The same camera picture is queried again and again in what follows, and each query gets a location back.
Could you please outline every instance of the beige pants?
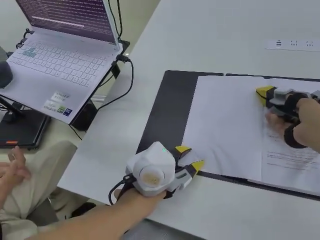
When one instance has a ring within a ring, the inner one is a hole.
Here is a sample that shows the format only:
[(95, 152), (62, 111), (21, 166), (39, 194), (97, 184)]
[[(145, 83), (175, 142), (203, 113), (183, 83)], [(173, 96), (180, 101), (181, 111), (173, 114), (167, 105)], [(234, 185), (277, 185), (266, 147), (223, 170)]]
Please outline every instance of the beige pants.
[(77, 147), (69, 141), (61, 141), (53, 147), (41, 150), (33, 159), (27, 159), (31, 180), (15, 187), (0, 210), (0, 222), (4, 240), (23, 240), (50, 226), (37, 227), (26, 217), (48, 197), (58, 218), (65, 219), (88, 199), (57, 188)]

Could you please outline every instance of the black strap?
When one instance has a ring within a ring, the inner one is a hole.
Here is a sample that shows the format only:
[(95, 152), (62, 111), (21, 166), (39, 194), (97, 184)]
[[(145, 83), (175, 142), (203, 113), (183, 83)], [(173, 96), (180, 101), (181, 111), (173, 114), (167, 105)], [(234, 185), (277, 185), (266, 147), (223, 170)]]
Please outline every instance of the black strap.
[(290, 147), (294, 149), (305, 149), (307, 148), (307, 146), (298, 143), (294, 137), (294, 129), (299, 124), (300, 124), (300, 121), (295, 124), (292, 124), (284, 131), (284, 141), (286, 144), (288, 144)]
[(305, 93), (296, 92), (292, 95), (290, 95), (285, 103), (284, 107), (286, 110), (290, 111), (290, 113), (294, 112), (297, 109), (297, 104), (300, 99), (306, 99), (308, 96)]

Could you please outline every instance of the electrical outlet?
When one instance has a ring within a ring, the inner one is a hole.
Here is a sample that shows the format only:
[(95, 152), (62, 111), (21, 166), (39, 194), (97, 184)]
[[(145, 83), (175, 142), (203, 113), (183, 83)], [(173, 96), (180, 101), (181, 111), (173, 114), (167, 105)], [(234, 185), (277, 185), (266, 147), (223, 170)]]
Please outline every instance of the electrical outlet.
[(320, 40), (268, 40), (266, 49), (320, 52)]

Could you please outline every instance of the white laptop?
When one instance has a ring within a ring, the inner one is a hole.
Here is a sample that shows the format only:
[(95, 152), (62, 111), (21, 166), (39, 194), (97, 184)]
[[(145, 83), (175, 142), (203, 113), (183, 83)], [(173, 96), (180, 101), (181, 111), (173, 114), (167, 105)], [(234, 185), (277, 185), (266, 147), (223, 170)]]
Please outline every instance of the white laptop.
[(103, 0), (16, 0), (34, 34), (0, 95), (70, 124), (123, 50)]

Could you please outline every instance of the table surface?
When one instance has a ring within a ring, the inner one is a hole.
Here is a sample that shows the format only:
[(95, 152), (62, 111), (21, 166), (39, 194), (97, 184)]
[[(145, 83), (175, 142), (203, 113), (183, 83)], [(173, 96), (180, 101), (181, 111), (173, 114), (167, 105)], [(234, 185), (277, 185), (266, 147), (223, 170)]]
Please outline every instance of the table surface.
[[(166, 70), (319, 78), (320, 53), (264, 49), (268, 39), (320, 39), (318, 9), (316, 0), (161, 0), (130, 55), (131, 92), (97, 114), (59, 186), (108, 203)], [(106, 101), (130, 81), (126, 64)], [(205, 239), (313, 240), (320, 202), (198, 176), (150, 219)]]

